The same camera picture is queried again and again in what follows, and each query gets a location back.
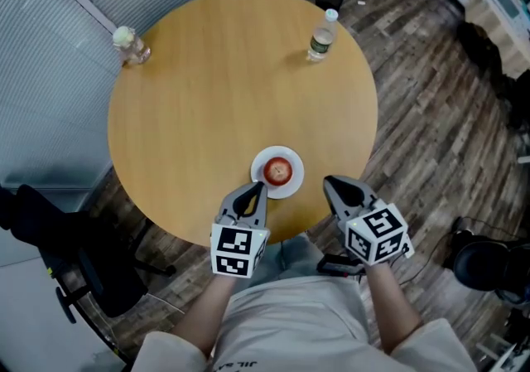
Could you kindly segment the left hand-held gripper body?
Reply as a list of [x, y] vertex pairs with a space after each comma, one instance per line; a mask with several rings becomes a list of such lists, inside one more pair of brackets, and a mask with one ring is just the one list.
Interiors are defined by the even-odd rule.
[[210, 232], [210, 257], [215, 274], [249, 279], [264, 255], [271, 233], [250, 217], [218, 216]]

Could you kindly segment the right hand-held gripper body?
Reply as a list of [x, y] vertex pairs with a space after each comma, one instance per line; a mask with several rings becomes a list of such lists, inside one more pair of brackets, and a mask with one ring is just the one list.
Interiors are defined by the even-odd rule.
[[349, 207], [339, 213], [338, 220], [347, 254], [365, 265], [415, 253], [408, 224], [394, 203], [377, 199], [370, 206]]

